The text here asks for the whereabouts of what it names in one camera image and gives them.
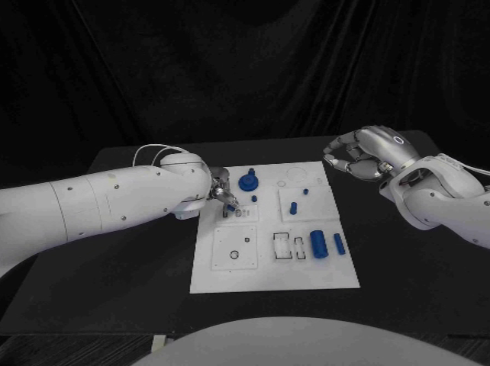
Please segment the white board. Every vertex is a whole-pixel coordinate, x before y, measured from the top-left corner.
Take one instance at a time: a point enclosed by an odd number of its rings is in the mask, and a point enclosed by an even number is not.
[[[259,185],[255,191],[245,192],[238,180],[249,168],[255,169]],[[190,293],[359,288],[321,162],[226,169],[242,216],[229,212],[225,218],[223,204],[217,200],[206,202],[197,227]],[[297,203],[294,215],[291,202]],[[324,233],[329,252],[324,258],[313,255],[313,230]],[[336,233],[344,244],[343,255],[333,240]],[[282,253],[280,259],[275,248]]]

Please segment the small blue part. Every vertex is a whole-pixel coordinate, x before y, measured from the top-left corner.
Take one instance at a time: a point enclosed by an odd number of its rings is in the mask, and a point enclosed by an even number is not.
[[[336,250],[339,251],[339,254],[343,255],[346,254],[346,250],[344,250],[344,244],[342,243],[342,238],[340,238],[340,234],[334,234],[333,237],[336,238]]]
[[[291,211],[290,211],[291,215],[297,214],[297,203],[291,202]]]
[[[254,168],[248,169],[248,174],[241,177],[238,185],[245,192],[254,191],[258,188],[258,178]]]
[[[321,230],[314,230],[310,235],[314,258],[324,258],[329,256],[324,233]]]

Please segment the table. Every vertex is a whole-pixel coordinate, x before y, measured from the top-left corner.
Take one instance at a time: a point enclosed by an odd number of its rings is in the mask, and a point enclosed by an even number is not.
[[[421,156],[440,153],[421,131],[402,133]],[[333,136],[181,145],[209,165],[321,159]],[[103,149],[89,173],[131,166],[137,146]],[[155,150],[137,158],[150,164]],[[446,227],[417,230],[378,183],[326,167],[360,289],[189,294],[197,218],[167,216],[40,254],[0,333],[184,335],[238,319],[307,316],[395,332],[490,334],[490,251]]]

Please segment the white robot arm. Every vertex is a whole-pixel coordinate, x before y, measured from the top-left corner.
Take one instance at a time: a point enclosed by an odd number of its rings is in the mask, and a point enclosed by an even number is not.
[[[330,154],[344,146],[355,162]],[[421,230],[448,227],[473,244],[490,249],[490,186],[446,154],[421,158],[409,141],[388,127],[363,127],[339,136],[324,148],[324,160],[342,172],[368,181],[383,180],[379,192],[402,217]]]
[[[196,154],[165,156],[161,168],[132,166],[0,190],[0,277],[33,254],[173,213],[196,217],[215,198],[238,208],[229,172]]]

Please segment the robotic hand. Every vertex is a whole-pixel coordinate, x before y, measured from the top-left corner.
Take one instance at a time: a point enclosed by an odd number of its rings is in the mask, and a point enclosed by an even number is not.
[[[344,147],[355,162],[330,153]],[[490,186],[464,170],[490,175],[446,154],[420,157],[409,141],[388,127],[369,126],[339,136],[324,160],[365,181],[383,180],[379,193],[421,230],[444,225],[464,240],[490,249]]]
[[[196,154],[181,151],[161,159],[161,167],[132,166],[0,190],[0,277],[66,242],[170,213],[180,220],[196,217],[207,200],[238,209],[229,171],[209,168]]]

